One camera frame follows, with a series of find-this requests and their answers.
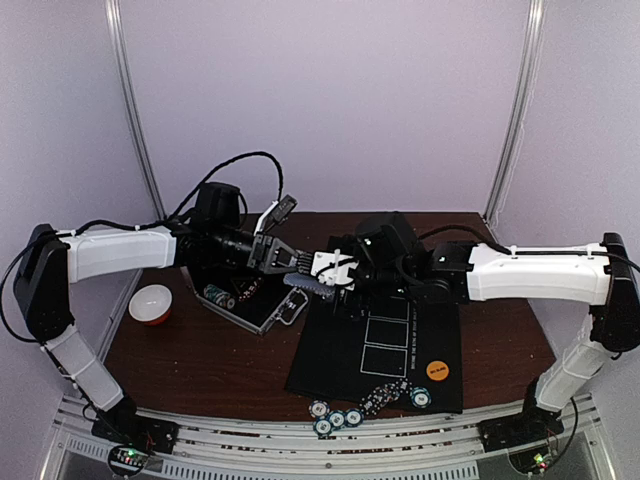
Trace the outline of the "aluminium poker chip case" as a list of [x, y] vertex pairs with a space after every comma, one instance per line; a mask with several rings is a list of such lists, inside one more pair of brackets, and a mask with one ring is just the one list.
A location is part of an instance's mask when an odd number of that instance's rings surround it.
[[[309, 295], [302, 289], [286, 285], [282, 274], [263, 275], [248, 269], [222, 267], [182, 267], [181, 273], [201, 305], [259, 336], [263, 336], [275, 323], [291, 326], [309, 303]], [[231, 283], [234, 278], [261, 278], [263, 284], [248, 301], [240, 302]], [[233, 295], [236, 299], [234, 309], [226, 310], [207, 301], [203, 290], [208, 284]]]

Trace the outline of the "poker chip row with 10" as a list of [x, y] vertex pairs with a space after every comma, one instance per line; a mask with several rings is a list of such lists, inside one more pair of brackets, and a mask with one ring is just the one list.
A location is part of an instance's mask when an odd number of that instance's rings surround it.
[[208, 284], [204, 288], [203, 294], [207, 301], [220, 308], [233, 310], [235, 307], [236, 299], [234, 296], [213, 284]]

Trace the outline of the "orange big blind button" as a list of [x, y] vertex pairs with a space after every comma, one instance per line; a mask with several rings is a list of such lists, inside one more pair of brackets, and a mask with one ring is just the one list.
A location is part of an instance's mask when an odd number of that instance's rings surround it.
[[427, 377], [435, 382], [442, 382], [450, 375], [450, 367], [442, 360], [433, 360], [425, 368]]

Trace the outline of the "teal white poker chip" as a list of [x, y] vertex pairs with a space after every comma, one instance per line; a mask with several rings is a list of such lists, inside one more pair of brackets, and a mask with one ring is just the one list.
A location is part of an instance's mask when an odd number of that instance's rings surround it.
[[410, 391], [409, 397], [412, 405], [419, 409], [428, 407], [432, 402], [431, 394], [425, 387], [414, 387]]

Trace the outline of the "spread black poker chips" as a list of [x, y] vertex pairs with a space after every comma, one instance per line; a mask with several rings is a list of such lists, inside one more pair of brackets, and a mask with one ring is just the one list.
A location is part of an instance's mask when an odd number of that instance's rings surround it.
[[365, 395], [359, 404], [365, 415], [375, 416], [390, 403], [396, 402], [402, 395], [408, 394], [413, 384], [408, 379], [399, 379], [375, 387]]

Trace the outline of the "white blue poker chip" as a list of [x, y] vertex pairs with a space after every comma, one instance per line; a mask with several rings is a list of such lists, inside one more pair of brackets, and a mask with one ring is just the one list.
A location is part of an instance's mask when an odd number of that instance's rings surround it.
[[309, 405], [309, 414], [314, 419], [325, 418], [330, 412], [330, 406], [326, 401], [313, 400]]

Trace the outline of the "grey playing card deck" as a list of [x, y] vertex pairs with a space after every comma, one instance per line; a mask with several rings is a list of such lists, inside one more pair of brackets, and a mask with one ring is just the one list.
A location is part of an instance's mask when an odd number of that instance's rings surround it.
[[312, 276], [307, 276], [300, 273], [287, 273], [283, 277], [283, 282], [286, 285], [305, 290], [306, 292], [313, 295], [320, 296], [325, 300], [332, 300], [335, 295], [335, 288], [333, 286], [322, 284]]

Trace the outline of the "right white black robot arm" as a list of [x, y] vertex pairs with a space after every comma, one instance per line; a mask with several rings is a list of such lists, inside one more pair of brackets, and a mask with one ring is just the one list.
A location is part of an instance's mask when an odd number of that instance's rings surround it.
[[396, 290], [427, 304], [522, 299], [542, 314], [545, 334], [563, 316], [576, 329], [554, 346], [556, 360], [531, 381], [521, 412], [481, 424], [486, 437], [535, 440], [614, 356], [638, 348], [639, 266], [619, 234], [564, 247], [502, 246], [476, 234], [427, 249], [426, 237], [399, 212], [362, 221], [359, 263], [349, 270], [356, 290]]

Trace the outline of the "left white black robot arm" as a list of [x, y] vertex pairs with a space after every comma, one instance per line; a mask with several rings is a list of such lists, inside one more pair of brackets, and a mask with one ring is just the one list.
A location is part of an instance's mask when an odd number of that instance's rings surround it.
[[40, 224], [7, 269], [15, 276], [27, 342], [38, 344], [95, 409], [93, 433], [101, 438], [133, 444], [152, 430], [81, 334], [71, 285], [120, 272], [182, 268], [206, 308], [262, 333], [282, 320], [282, 309], [301, 291], [285, 285], [285, 275], [310, 270], [304, 252], [269, 233], [296, 207], [292, 196], [280, 196], [248, 232], [238, 187], [205, 182], [190, 195], [193, 208], [150, 224], [93, 220], [76, 230]]

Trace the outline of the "red dice set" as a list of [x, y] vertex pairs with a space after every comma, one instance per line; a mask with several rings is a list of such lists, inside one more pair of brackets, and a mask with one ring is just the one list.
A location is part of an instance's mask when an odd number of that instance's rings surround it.
[[263, 284], [263, 280], [261, 278], [256, 278], [251, 282], [248, 282], [243, 286], [242, 291], [239, 293], [238, 299], [240, 302], [248, 301], [251, 297], [253, 297], [260, 289]]

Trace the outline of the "black poker table mat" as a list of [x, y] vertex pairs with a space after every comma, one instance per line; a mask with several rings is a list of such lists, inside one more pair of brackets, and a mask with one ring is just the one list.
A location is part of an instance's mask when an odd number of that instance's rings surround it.
[[[450, 367], [442, 382], [425, 372], [433, 360]], [[285, 389], [322, 400], [359, 403], [375, 387], [408, 379], [431, 394], [425, 413], [463, 409], [459, 307], [393, 299], [352, 320], [330, 302], [312, 300]]]

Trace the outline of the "orange white bowl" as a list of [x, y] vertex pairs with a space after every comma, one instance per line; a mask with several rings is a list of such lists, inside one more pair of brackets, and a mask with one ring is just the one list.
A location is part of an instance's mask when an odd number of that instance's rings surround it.
[[130, 299], [129, 315], [144, 326], [156, 326], [166, 321], [172, 308], [171, 290], [160, 284], [152, 284], [138, 290]]

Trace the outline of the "right aluminium corner post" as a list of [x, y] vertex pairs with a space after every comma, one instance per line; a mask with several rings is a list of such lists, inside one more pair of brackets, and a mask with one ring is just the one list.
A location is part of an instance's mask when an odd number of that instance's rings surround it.
[[524, 120], [533, 97], [543, 37], [546, 1], [531, 0], [514, 98], [499, 162], [484, 211], [485, 223], [495, 229], [506, 204], [510, 184], [524, 136]]

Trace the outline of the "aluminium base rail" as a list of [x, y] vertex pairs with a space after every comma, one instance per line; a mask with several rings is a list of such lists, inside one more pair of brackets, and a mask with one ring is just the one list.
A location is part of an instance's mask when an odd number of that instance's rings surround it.
[[177, 424], [170, 454], [156, 454], [141, 479], [527, 479], [514, 463], [553, 449], [544, 479], [617, 479], [599, 412], [590, 395], [562, 414], [562, 434], [487, 451], [480, 422], [517, 413], [520, 403], [438, 414], [379, 419], [327, 439], [310, 422], [199, 417], [149, 409], [141, 415]]

